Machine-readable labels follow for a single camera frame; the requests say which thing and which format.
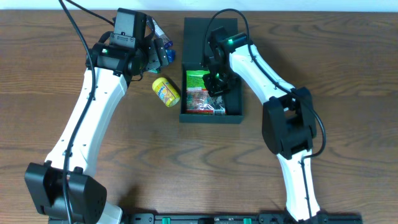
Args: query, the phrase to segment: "wood grain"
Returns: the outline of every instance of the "wood grain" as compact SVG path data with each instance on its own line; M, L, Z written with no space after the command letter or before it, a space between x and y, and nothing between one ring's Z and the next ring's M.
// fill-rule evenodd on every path
M163 74L181 85L183 18L213 12L147 13L174 42L177 59ZM72 15L90 45L112 30L84 12ZM365 223L397 222L398 15L245 15L264 59L310 89L325 123L326 151L312 161L321 208L359 212ZM60 137L80 92L85 52L62 11L2 11L0 18L0 223L45 223L24 172ZM245 87L240 125L180 124L179 105L166 108L152 92L157 77L146 73L130 86L106 132L96 179L108 200L159 213L282 210L284 181L262 139L253 92Z

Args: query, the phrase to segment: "black tray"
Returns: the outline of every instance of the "black tray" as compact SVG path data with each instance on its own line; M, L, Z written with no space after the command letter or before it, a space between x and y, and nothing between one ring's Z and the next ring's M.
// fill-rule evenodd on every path
M200 65L201 45L203 33L209 21L209 18L185 18L184 21L180 122L239 124L243 120L243 88L241 79L239 79L233 90L223 95L227 115L215 116L185 113L187 109L187 70L203 70ZM238 33L237 19L215 19L211 23L208 35L211 30L221 26L225 27L228 34L235 35ZM208 45L205 47L205 52L207 55L211 55Z

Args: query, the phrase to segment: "yellow container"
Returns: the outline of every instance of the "yellow container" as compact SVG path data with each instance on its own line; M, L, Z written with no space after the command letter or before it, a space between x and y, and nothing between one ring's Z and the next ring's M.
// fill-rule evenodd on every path
M180 95L166 78L158 78L152 84L152 89L167 107L174 106L180 100Z

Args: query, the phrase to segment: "black base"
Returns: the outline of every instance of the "black base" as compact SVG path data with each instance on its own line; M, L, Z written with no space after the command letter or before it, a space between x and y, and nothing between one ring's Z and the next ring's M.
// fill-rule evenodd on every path
M137 213L124 215L121 224L293 224L292 217L283 212L259 215L153 215ZM303 224L362 224L360 215L333 215L319 212ZM49 224L68 224L66 220L49 219Z
M75 222L96 223L104 210L106 188L76 167L68 181L72 218ZM67 219L62 194L62 170L31 162L25 172L25 182L39 214Z

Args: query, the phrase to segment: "food wrapper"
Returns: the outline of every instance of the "food wrapper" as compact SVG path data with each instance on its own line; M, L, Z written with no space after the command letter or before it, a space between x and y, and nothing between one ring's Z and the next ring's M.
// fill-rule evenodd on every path
M186 113L225 115L222 96L211 97L203 82L208 71L187 71L187 110Z

